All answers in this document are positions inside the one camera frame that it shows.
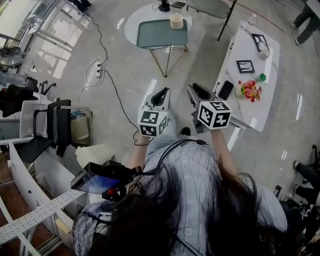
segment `white box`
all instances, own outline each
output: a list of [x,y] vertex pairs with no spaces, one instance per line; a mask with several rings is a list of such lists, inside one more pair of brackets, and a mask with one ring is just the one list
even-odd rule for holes
[[167,126],[167,112],[141,110],[137,123],[140,135],[157,137]]
[[226,128],[232,110],[225,101],[201,101],[198,120],[210,130]]

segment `light blue shirt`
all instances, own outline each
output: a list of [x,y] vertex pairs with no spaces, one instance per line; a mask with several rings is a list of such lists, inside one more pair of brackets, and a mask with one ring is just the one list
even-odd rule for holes
[[[148,155],[143,171],[154,169],[167,148],[167,146],[160,148]],[[202,255],[206,255],[206,216],[203,209],[210,186],[210,172],[220,174],[216,155],[207,147],[189,142],[171,151],[163,163],[175,167],[181,180],[182,213],[177,236],[192,245]],[[279,201],[269,189],[260,184],[256,186],[257,199],[260,200],[258,221],[263,225],[286,231],[287,219]],[[97,216],[101,212],[101,205],[89,205],[86,210]],[[97,222],[90,219],[81,217],[75,224],[73,243],[78,256],[84,256],[91,246]],[[176,243],[173,254],[193,256],[181,243]]]

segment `smartphone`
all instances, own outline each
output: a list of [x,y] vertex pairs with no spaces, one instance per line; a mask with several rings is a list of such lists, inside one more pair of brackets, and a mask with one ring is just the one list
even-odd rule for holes
[[92,171],[82,170],[72,181],[71,188],[83,192],[102,195],[111,188],[121,184],[121,180],[103,177]]
[[233,89],[234,85],[229,82],[228,80],[224,82],[218,96],[223,99],[224,101],[226,101],[229,97],[229,94],[231,93],[232,89]]

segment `green object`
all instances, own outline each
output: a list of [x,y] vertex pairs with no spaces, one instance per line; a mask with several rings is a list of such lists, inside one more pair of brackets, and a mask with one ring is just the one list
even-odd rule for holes
[[264,82],[267,80],[267,77],[264,73],[261,73],[260,75],[258,75],[256,78],[255,78],[255,81],[256,82]]
[[183,20],[183,28],[175,30],[170,26],[170,19],[144,21],[139,24],[136,46],[166,47],[184,46],[188,43],[187,21]]

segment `colorful flowers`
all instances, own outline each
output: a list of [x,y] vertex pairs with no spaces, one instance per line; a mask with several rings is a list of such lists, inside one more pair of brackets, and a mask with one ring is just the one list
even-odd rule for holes
[[260,95],[262,94],[261,86],[257,89],[257,82],[249,80],[245,83],[239,81],[238,84],[241,86],[241,94],[251,102],[260,101]]

